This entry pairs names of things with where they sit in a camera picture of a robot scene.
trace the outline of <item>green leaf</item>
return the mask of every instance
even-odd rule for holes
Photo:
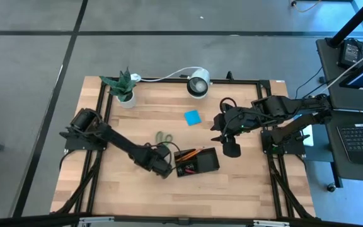
[[[117,95],[117,98],[121,101],[124,102],[125,98],[127,97],[127,95]]]
[[[122,88],[122,87],[115,87],[115,88],[112,88],[112,90],[115,90],[115,91],[118,91],[118,92],[121,92],[121,93],[124,93],[125,92],[125,88]]]
[[[116,87],[117,86],[117,81],[114,81],[110,78],[107,78],[107,77],[104,77],[104,76],[99,76],[99,78],[105,83],[107,84],[108,86],[111,86],[112,88],[113,87]]]
[[[113,96],[118,96],[120,93],[116,91],[109,91],[109,93]]]
[[[127,83],[125,78],[124,78],[124,74],[122,71],[120,71],[120,77],[118,78],[118,86],[121,88],[126,89],[127,88]]]
[[[125,82],[130,82],[131,80],[131,75],[130,75],[130,71],[129,71],[129,68],[127,67],[127,70],[125,70],[125,72],[123,73],[123,76],[124,76],[124,81]]]
[[[128,84],[128,88],[125,90],[126,93],[131,92],[133,87],[135,87],[135,81],[134,80],[130,80],[129,84]]]

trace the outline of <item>wooden table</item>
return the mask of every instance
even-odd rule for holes
[[[100,83],[98,77],[85,77],[76,112],[81,108],[95,109]],[[273,95],[287,95],[283,81],[270,83]],[[235,99],[239,106],[250,107],[251,101],[257,99],[255,86],[213,84],[201,100],[190,97],[185,83],[138,83],[134,91],[137,105],[132,109],[120,107],[113,99],[109,124],[114,130],[136,144],[154,144],[156,133],[163,131],[173,135],[173,142],[180,149],[215,147],[221,167],[216,172],[182,178],[176,177],[176,172],[173,172],[167,179],[162,179],[133,164],[125,152],[110,144],[103,154],[93,214],[276,218],[260,129],[236,137],[241,145],[239,158],[224,156],[221,144],[210,141],[220,134],[209,130],[214,116],[219,113],[220,100],[228,96]],[[184,113],[191,110],[198,110],[201,124],[187,126]],[[63,162],[51,211],[58,210],[78,186],[85,153],[75,151]],[[284,158],[291,190],[306,210],[314,215],[303,163],[293,155],[285,155]],[[286,215],[283,192],[279,191],[283,214]],[[87,189],[83,211],[88,194]]]

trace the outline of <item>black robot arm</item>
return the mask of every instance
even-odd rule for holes
[[[325,124],[331,118],[331,105],[327,96],[322,94],[314,98],[291,100],[285,96],[269,96],[251,103],[251,108],[231,106],[221,101],[221,113],[214,117],[212,131],[221,131],[219,137],[211,139],[222,143],[226,156],[239,157],[240,145],[236,144],[235,136],[250,132],[260,127],[275,127],[295,115],[302,114],[285,127],[276,127],[267,131],[267,142],[271,146],[284,145],[296,138],[299,131],[311,124]]]
[[[75,118],[67,127],[68,132],[61,132],[60,135],[66,139],[69,137],[78,137],[89,143],[101,144],[110,142],[129,154],[136,165],[143,167],[147,171],[153,171],[163,178],[171,173],[171,165],[164,158],[170,154],[169,149],[160,144],[151,146],[136,145],[123,135],[119,134],[104,123],[98,113],[91,109],[81,109]]]

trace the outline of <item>metal clamp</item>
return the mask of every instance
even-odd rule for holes
[[[281,221],[259,221],[254,220],[253,227],[289,227],[289,223]]]
[[[109,221],[114,221],[114,216],[80,218],[79,224],[102,223],[102,222],[109,222]]]
[[[190,218],[178,218],[178,224],[179,225],[190,225]]]

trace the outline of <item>green scissors handle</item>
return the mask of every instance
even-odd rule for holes
[[[164,136],[164,133],[159,131],[156,133],[155,141],[156,144],[162,143],[162,142],[172,142],[173,136],[171,134],[167,134]]]

